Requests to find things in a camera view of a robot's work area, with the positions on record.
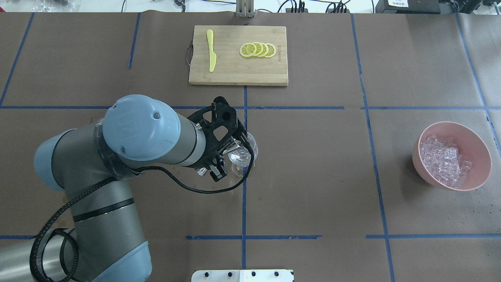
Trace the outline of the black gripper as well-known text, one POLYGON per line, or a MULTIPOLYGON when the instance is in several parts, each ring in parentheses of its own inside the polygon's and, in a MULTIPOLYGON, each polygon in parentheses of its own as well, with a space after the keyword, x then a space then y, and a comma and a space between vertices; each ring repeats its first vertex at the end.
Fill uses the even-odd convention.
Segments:
POLYGON ((200 121, 196 127, 205 137, 204 151, 196 162, 196 170, 207 168, 207 173, 210 173, 211 178, 218 182, 227 176, 227 170, 224 156, 217 155, 217 151, 231 141, 236 125, 234 123, 200 121))

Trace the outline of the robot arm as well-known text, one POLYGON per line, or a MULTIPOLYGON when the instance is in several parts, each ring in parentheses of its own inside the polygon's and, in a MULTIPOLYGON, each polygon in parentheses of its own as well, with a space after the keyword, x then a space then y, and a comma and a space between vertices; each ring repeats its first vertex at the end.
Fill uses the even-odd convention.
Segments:
POLYGON ((144 282, 152 273, 130 180, 163 165, 193 168, 214 181, 224 154, 245 129, 225 98, 189 117, 132 94, 103 119, 67 130, 36 150, 43 183, 64 204, 31 240, 1 251, 2 282, 144 282))

